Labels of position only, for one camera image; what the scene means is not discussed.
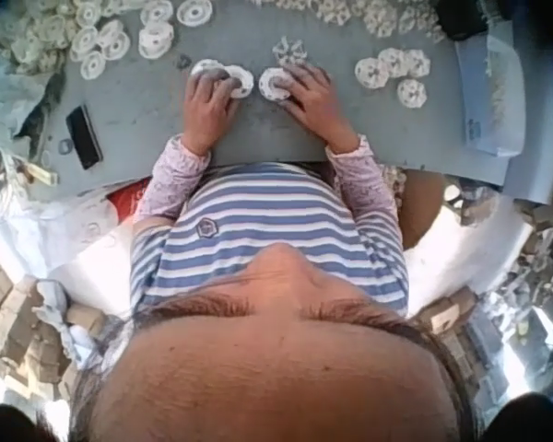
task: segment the right hand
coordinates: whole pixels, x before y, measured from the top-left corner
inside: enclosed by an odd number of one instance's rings
[[[182,144],[204,157],[229,129],[238,109],[231,92],[240,80],[230,78],[223,69],[203,71],[189,77],[184,94]]]
[[[320,136],[335,154],[345,154],[359,147],[360,139],[350,122],[340,112],[330,77],[310,64],[287,65],[292,81],[278,81],[295,99],[280,104],[303,126]]]

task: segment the gray table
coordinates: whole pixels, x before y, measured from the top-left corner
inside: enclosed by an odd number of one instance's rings
[[[115,182],[149,175],[166,140],[182,129],[182,91],[187,72],[177,68],[181,54],[193,61],[216,58],[241,64],[256,77],[275,65],[272,47],[282,35],[302,39],[312,62],[334,78],[344,112],[356,129],[369,136],[379,159],[412,169],[425,169],[495,184],[504,182],[508,160],[464,147],[460,77],[453,44],[438,45],[418,31],[406,36],[376,39],[362,22],[328,26],[312,12],[262,9],[239,0],[215,1],[212,21],[197,29],[176,26],[174,46],[162,58],[149,61],[137,52],[141,25],[137,13],[122,17],[133,44],[119,62],[107,65],[94,81],[84,81],[79,65],[66,67],[67,86],[61,104],[47,127],[45,149],[58,186],[36,184],[40,200],[74,195]],[[421,110],[409,110],[395,95],[397,80],[383,90],[369,91],[354,77],[357,60],[387,47],[420,48],[432,60],[424,78],[429,101]],[[86,103],[104,160],[83,170],[75,153],[61,156],[57,146],[69,137],[65,116]],[[257,90],[243,102],[239,118],[215,153],[215,163],[228,165],[265,160],[315,161],[324,158],[320,142],[307,134],[278,106],[262,99]]]

